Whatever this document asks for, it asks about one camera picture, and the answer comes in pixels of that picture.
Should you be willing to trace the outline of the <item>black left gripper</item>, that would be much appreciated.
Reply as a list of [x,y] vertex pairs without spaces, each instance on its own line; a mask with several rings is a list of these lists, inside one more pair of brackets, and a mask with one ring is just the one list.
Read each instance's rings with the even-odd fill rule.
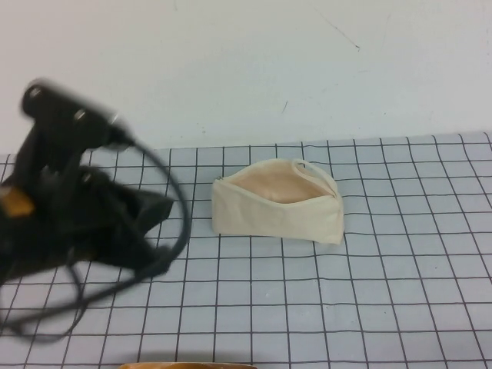
[[[147,242],[165,221],[174,201],[162,193],[126,188],[88,168],[75,192],[53,207],[54,188],[22,188],[9,176],[1,183],[1,277],[16,279],[64,264],[94,261],[138,273],[167,259],[168,246]],[[123,231],[123,214],[138,232]]]

